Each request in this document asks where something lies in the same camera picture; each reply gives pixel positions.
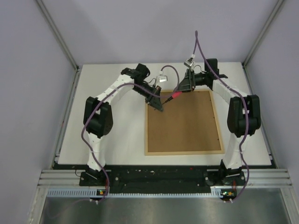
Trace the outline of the wooden photo frame brown back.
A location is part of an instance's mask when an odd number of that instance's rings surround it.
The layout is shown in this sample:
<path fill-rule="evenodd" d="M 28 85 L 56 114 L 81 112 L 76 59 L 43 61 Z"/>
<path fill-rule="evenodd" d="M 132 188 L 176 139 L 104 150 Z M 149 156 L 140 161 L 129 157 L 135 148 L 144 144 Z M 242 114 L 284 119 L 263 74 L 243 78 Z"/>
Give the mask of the wooden photo frame brown back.
<path fill-rule="evenodd" d="M 213 94 L 182 93 L 165 102 L 163 112 L 145 109 L 145 154 L 201 155 L 225 152 Z"/>

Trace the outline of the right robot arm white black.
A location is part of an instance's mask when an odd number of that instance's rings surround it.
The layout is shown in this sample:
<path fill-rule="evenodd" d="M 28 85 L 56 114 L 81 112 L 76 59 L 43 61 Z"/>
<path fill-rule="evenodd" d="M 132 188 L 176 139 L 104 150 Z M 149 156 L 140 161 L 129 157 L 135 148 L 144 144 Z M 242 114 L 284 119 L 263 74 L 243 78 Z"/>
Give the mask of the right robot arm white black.
<path fill-rule="evenodd" d="M 204 71 L 196 73 L 193 58 L 185 61 L 187 67 L 183 80 L 178 85 L 180 92 L 194 91 L 197 86 L 207 86 L 228 104 L 227 126 L 231 133 L 228 148 L 221 160 L 218 179 L 228 185 L 235 176 L 240 176 L 245 164 L 243 144 L 261 126 L 260 100 L 233 86 L 226 75 L 220 74 L 218 61 L 207 59 Z"/>

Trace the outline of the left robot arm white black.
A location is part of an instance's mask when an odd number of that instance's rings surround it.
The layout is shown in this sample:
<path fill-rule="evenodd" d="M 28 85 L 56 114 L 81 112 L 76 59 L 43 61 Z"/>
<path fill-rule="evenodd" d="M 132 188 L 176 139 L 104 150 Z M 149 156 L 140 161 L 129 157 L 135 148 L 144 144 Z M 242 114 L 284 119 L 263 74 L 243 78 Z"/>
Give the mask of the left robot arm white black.
<path fill-rule="evenodd" d="M 150 85 L 145 81 L 150 75 L 150 70 L 143 64 L 138 64 L 135 69 L 125 68 L 120 75 L 102 94 L 89 97 L 85 102 L 84 127 L 81 132 L 83 142 L 89 148 L 89 159 L 87 162 L 90 171 L 90 180 L 101 185 L 105 182 L 106 174 L 104 149 L 101 142 L 112 130 L 113 106 L 129 91 L 135 91 L 145 98 L 145 103 L 151 107 L 163 111 L 161 103 L 161 87 Z"/>

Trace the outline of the pink handled screwdriver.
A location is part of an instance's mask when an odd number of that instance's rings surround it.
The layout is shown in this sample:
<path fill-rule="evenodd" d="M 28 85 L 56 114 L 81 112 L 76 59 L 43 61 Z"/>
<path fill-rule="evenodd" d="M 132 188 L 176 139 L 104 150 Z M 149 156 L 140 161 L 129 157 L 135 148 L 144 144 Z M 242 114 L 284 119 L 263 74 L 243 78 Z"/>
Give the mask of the pink handled screwdriver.
<path fill-rule="evenodd" d="M 166 104 L 166 103 L 170 102 L 171 100 L 177 98 L 177 97 L 180 96 L 181 94 L 182 94 L 181 91 L 177 91 L 177 92 L 173 93 L 169 98 L 167 98 L 167 99 L 163 102 L 163 104 Z"/>

